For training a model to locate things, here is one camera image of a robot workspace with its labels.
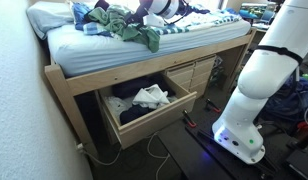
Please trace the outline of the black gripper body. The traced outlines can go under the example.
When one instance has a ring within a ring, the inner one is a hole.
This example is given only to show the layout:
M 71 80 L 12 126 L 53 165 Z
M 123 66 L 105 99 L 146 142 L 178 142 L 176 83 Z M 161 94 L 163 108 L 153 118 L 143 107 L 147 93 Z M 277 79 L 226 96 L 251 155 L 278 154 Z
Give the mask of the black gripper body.
M 124 17 L 124 21 L 126 24 L 143 23 L 143 17 L 146 15 L 147 15 L 147 11 L 145 7 L 139 6 L 135 13 L 128 12 Z

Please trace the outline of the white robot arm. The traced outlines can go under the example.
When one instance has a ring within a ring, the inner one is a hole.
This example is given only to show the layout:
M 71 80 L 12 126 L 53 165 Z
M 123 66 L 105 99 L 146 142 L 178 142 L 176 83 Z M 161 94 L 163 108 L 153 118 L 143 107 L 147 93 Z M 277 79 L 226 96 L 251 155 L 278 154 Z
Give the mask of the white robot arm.
M 247 164 L 265 155 L 253 120 L 308 54 L 308 0 L 285 0 L 213 123 L 214 141 Z

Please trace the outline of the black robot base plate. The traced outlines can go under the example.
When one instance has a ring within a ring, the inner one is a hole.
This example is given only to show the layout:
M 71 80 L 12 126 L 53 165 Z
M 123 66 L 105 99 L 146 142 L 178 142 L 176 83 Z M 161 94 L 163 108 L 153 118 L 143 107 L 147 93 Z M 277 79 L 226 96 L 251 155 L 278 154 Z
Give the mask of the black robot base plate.
M 247 165 L 207 136 L 209 121 L 198 121 L 190 128 L 182 120 L 159 133 L 159 139 L 187 180 L 297 180 L 285 167 L 292 150 L 286 146 L 289 137 L 266 126 L 265 157 L 255 165 Z

